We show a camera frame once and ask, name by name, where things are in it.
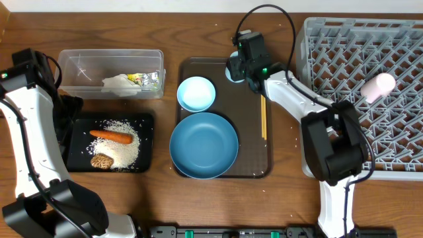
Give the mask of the green pandan cake wrapper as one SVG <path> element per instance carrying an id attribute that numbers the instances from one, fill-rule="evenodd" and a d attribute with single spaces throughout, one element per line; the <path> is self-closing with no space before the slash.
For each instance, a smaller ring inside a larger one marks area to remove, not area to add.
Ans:
<path id="1" fill-rule="evenodd" d="M 134 73 L 134 74 L 127 74 L 128 80 L 135 83 L 136 85 L 142 86 L 143 85 L 143 74 L 142 73 Z"/>

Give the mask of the aluminium foil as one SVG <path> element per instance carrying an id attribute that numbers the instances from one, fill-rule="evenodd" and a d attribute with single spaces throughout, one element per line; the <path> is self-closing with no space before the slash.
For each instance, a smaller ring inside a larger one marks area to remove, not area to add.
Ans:
<path id="1" fill-rule="evenodd" d="M 143 87 L 156 87 L 159 84 L 159 72 L 144 73 L 141 76 L 141 85 Z"/>

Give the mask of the dark blue plate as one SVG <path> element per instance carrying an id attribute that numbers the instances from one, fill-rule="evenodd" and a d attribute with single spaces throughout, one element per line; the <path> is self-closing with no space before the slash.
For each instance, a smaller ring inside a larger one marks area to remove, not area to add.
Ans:
<path id="1" fill-rule="evenodd" d="M 193 179 L 214 179 L 236 161 L 239 139 L 224 117 L 201 112 L 181 120 L 169 143 L 174 166 Z"/>

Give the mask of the light blue bowl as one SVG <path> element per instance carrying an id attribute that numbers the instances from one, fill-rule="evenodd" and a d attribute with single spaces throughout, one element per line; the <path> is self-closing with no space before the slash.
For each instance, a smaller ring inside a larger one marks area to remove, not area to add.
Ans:
<path id="1" fill-rule="evenodd" d="M 176 97 L 183 109 L 197 113 L 206 111 L 216 98 L 216 89 L 205 77 L 194 76 L 185 79 L 177 89 Z"/>

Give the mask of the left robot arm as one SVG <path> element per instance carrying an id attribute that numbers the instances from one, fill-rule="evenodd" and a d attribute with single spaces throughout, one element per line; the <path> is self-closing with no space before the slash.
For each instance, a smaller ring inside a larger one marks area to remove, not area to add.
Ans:
<path id="1" fill-rule="evenodd" d="M 95 192 L 72 181 L 64 142 L 83 101 L 61 96 L 52 57 L 27 48 L 1 71 L 1 111 L 11 133 L 17 169 L 15 202 L 2 209 L 22 237 L 142 237 L 130 215 L 107 212 Z"/>

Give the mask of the brown mushroom food scrap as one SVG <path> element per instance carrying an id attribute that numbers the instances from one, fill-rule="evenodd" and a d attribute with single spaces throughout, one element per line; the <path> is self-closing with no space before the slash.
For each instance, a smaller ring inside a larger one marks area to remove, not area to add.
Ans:
<path id="1" fill-rule="evenodd" d="M 110 169 L 113 164 L 114 160 L 111 157 L 101 153 L 91 159 L 91 165 L 98 169 Z"/>

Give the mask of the white tissue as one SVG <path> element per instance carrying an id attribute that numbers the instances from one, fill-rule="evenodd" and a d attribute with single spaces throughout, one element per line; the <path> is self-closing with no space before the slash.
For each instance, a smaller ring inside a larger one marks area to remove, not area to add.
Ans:
<path id="1" fill-rule="evenodd" d="M 128 97 L 136 95 L 141 87 L 130 81 L 127 75 L 120 74 L 114 77 L 106 78 L 102 80 L 103 87 L 102 93 L 114 93 L 119 97 Z"/>

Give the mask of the pink cup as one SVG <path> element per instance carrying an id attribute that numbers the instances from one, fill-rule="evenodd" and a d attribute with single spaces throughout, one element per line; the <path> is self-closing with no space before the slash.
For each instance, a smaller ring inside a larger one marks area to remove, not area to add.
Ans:
<path id="1" fill-rule="evenodd" d="M 367 103 L 375 102 L 379 97 L 386 97 L 395 88 L 396 80 L 388 73 L 380 73 L 360 88 L 361 96 Z"/>

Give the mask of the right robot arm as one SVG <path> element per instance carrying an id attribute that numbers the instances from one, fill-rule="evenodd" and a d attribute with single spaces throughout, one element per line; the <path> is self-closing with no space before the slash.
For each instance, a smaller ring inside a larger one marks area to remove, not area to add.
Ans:
<path id="1" fill-rule="evenodd" d="M 252 91 L 280 105 L 300 123 L 303 164 L 319 181 L 318 225 L 323 235 L 353 236 L 353 190 L 365 180 L 360 173 L 369 157 L 354 105 L 324 99 L 282 64 L 272 63 L 261 33 L 237 32 L 232 41 L 237 53 L 227 62 L 229 78 L 246 80 Z"/>

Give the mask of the orange carrot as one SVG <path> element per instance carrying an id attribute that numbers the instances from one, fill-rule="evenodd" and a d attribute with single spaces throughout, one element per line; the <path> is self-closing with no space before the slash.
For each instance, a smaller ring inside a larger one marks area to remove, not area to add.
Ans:
<path id="1" fill-rule="evenodd" d="M 102 130 L 91 130 L 89 133 L 92 136 L 114 141 L 116 143 L 131 144 L 133 142 L 133 137 L 130 134 Z"/>

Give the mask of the light blue cup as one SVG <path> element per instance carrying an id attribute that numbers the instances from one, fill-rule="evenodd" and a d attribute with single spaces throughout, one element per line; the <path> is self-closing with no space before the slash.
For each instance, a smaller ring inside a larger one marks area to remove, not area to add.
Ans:
<path id="1" fill-rule="evenodd" d="M 233 52 L 233 53 L 230 55 L 230 57 L 231 57 L 231 58 L 232 58 L 232 57 L 235 57 L 235 56 L 238 56 L 238 52 L 237 52 L 237 51 Z M 231 81 L 231 82 L 233 82 L 233 83 L 242 83 L 242 82 L 244 81 L 244 79 L 240 79 L 240 80 L 236 80 L 236 81 L 232 80 L 232 77 L 231 77 L 231 74 L 230 74 L 230 72 L 229 72 L 228 67 L 226 67 L 226 68 L 225 68 L 225 76 L 226 76 L 226 78 L 227 78 L 228 80 L 230 80 L 230 81 Z"/>

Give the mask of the pile of white rice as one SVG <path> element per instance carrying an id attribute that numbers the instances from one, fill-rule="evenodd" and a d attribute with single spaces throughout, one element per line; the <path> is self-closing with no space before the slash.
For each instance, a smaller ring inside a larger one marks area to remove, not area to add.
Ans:
<path id="1" fill-rule="evenodd" d="M 105 154 L 114 160 L 110 169 L 114 172 L 135 172 L 140 170 L 141 163 L 141 139 L 138 131 L 128 120 L 103 120 L 100 121 L 100 128 L 95 130 L 120 132 L 130 134 L 133 137 L 131 144 L 121 144 L 95 136 L 86 147 L 86 153 L 90 160 L 96 154 Z"/>

